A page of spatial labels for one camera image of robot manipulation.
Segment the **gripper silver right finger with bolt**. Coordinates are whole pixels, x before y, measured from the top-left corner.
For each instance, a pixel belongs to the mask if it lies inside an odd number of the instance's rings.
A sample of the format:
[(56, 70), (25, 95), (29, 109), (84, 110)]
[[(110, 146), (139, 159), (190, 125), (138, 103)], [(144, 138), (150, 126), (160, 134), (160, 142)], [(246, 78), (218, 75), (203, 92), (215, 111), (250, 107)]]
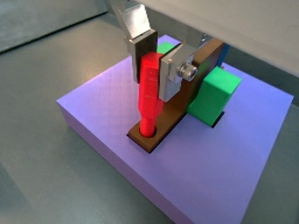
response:
[(163, 35), (158, 45), (170, 43), (174, 48), (160, 58), (159, 73), (159, 98), (168, 102), (179, 93), (183, 81), (191, 81), (198, 72), (192, 65), (195, 52), (207, 43), (211, 37), (191, 27), (182, 28), (176, 37)]

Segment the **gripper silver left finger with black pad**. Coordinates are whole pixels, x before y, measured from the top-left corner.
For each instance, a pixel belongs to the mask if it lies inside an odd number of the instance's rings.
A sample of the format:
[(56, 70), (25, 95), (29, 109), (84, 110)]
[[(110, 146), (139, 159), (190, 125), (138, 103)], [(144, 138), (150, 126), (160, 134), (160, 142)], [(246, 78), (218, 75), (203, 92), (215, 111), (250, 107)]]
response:
[(108, 0), (126, 34), (126, 45), (132, 57), (134, 80), (140, 82), (142, 58), (158, 47), (158, 31), (151, 28), (146, 7), (128, 0)]

